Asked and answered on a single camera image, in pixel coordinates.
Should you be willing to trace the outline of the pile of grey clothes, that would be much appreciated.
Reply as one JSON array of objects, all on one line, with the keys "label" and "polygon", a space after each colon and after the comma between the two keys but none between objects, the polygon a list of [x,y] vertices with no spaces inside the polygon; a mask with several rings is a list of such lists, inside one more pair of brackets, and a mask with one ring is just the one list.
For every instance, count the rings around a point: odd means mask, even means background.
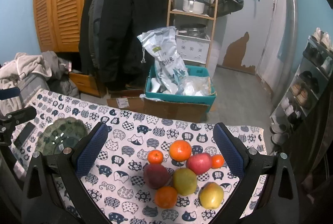
[{"label": "pile of grey clothes", "polygon": [[41,55],[17,53],[1,67],[1,89],[17,87],[20,94],[1,100],[1,113],[7,115],[24,108],[39,89],[80,98],[77,86],[69,77],[71,70],[71,61],[58,57],[53,51]]}]

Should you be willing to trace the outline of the cat pattern tablecloth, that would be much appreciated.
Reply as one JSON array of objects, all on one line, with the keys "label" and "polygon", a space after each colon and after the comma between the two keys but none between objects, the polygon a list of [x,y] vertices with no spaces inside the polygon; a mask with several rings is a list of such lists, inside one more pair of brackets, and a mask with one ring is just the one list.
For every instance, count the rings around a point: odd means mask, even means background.
[{"label": "cat pattern tablecloth", "polygon": [[216,215],[215,210],[201,206],[197,193],[178,196],[170,209],[158,207],[155,191],[146,185],[143,176],[152,150],[163,153],[163,166],[170,174],[182,167],[169,154],[170,145],[176,140],[191,144],[194,154],[219,154],[213,125],[113,109],[44,89],[32,97],[30,105],[37,111],[30,121],[36,128],[21,149],[10,147],[23,168],[29,165],[38,137],[57,119],[81,120],[87,132],[99,122],[107,125],[107,141],[82,182],[112,223],[209,223]]}]

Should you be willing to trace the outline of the small mandarin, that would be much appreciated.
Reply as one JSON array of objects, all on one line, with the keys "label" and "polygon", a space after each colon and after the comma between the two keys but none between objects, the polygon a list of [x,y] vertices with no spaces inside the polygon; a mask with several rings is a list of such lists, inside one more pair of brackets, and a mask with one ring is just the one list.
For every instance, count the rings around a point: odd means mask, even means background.
[{"label": "small mandarin", "polygon": [[224,157],[220,154],[216,154],[212,156],[212,168],[219,169],[223,166],[225,160]]},{"label": "small mandarin", "polygon": [[152,150],[148,153],[147,160],[150,164],[161,164],[163,162],[164,155],[159,150]]}]

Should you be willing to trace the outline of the shoe rack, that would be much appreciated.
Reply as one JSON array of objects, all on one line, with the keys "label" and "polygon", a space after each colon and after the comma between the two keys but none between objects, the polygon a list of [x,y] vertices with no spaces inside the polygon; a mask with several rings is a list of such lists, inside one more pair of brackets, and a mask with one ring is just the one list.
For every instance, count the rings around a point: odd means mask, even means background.
[{"label": "shoe rack", "polygon": [[332,76],[332,40],[316,28],[308,37],[301,62],[274,109],[270,131],[274,146],[282,146],[314,109]]}]

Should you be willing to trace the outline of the white patterned storage box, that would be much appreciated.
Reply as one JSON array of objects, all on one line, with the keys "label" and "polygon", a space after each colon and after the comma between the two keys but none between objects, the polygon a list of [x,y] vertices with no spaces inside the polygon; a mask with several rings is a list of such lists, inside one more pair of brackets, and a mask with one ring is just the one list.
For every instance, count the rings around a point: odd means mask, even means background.
[{"label": "white patterned storage box", "polygon": [[192,36],[176,35],[177,51],[185,61],[200,64],[207,63],[210,38],[194,38]]}]

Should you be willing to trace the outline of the black hanging coat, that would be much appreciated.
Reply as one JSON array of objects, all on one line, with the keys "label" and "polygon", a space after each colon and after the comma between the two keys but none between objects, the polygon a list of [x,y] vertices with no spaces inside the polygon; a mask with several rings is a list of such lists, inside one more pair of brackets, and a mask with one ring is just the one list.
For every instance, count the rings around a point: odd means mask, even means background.
[{"label": "black hanging coat", "polygon": [[137,38],[166,26],[168,0],[85,0],[78,49],[82,72],[111,91],[142,88],[154,62]]}]

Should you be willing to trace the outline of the white door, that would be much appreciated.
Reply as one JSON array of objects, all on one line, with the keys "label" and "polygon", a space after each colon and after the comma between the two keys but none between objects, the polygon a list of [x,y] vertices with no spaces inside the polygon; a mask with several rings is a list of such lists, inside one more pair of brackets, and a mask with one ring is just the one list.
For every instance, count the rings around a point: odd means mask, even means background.
[{"label": "white door", "polygon": [[275,0],[244,0],[242,10],[217,18],[214,40],[219,67],[249,74],[258,71],[266,48]]}]

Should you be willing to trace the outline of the large orange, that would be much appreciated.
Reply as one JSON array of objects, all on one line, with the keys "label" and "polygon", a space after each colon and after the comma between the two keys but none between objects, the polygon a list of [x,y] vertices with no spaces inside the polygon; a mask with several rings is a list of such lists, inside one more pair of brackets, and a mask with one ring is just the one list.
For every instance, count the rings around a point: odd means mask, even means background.
[{"label": "large orange", "polygon": [[176,140],[170,145],[169,154],[175,161],[186,161],[192,154],[191,144],[184,140]]}]

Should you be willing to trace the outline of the green pear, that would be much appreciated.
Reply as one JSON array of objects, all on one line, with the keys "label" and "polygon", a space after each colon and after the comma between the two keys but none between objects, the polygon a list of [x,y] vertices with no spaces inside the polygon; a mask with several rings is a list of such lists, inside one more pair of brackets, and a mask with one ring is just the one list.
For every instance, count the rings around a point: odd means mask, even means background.
[{"label": "green pear", "polygon": [[172,185],[182,196],[193,194],[197,184],[196,174],[191,169],[180,168],[173,173]]}]

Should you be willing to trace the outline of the brown cardboard box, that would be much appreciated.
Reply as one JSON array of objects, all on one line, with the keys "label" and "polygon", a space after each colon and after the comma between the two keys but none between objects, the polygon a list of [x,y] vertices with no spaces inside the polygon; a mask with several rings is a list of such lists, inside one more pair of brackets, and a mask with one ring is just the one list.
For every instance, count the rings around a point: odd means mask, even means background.
[{"label": "brown cardboard box", "polygon": [[140,97],[109,98],[107,104],[121,110],[193,123],[201,122],[208,108],[208,105],[203,104],[153,101]]}]

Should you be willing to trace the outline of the yellow apple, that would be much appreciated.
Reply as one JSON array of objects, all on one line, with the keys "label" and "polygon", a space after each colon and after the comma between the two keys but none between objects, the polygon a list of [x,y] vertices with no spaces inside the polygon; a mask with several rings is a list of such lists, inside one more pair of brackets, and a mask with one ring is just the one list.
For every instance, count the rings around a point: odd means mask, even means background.
[{"label": "yellow apple", "polygon": [[222,187],[215,182],[207,183],[199,193],[199,200],[205,209],[217,209],[224,199]]}]

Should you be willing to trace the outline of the orange front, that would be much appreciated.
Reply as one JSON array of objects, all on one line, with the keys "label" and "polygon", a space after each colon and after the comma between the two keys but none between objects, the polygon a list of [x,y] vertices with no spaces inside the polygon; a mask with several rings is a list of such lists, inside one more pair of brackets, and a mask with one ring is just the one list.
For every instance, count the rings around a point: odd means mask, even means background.
[{"label": "orange front", "polygon": [[155,204],[163,209],[170,209],[176,205],[178,192],[171,186],[163,186],[155,193]]}]

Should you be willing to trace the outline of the teal cardboard box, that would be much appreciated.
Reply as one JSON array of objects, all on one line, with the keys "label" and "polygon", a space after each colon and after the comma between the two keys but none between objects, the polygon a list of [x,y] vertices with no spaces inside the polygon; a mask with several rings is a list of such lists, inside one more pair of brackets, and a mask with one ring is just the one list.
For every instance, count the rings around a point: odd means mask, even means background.
[{"label": "teal cardboard box", "polygon": [[[186,65],[187,72],[189,73],[189,76],[200,76],[200,77],[206,77],[209,76],[208,70],[204,67],[199,66],[191,66]],[[146,82],[146,88],[145,88],[145,95],[149,99],[156,99],[157,101],[166,101],[166,102],[176,102],[176,103],[195,103],[195,104],[203,104],[208,105],[207,111],[210,111],[215,99],[216,99],[216,90],[214,88],[214,85],[212,83],[212,89],[213,89],[213,95],[209,96],[186,96],[182,95],[182,91],[176,92],[175,94],[172,94],[166,90],[164,86],[159,84],[158,90],[153,91],[153,80],[157,80],[157,73],[155,71],[155,67],[152,66],[150,69],[150,73],[147,78]]]}]

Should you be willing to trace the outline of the dark red apple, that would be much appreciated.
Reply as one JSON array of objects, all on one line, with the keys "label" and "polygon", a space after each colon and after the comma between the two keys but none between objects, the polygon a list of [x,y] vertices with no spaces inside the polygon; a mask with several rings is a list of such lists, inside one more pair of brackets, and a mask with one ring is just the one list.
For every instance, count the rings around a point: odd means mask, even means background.
[{"label": "dark red apple", "polygon": [[152,189],[158,189],[167,184],[170,174],[161,164],[148,164],[143,169],[146,185]]}]

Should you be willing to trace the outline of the wooden louvered wardrobe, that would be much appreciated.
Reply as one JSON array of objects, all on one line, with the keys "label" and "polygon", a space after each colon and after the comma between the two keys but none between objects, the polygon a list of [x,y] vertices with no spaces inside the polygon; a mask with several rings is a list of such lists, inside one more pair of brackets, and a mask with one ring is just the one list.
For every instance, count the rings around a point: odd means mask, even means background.
[{"label": "wooden louvered wardrobe", "polygon": [[104,86],[81,70],[78,45],[84,1],[33,0],[37,38],[41,51],[53,51],[73,63],[76,72],[71,73],[70,78],[80,92],[103,97],[106,93]]}]

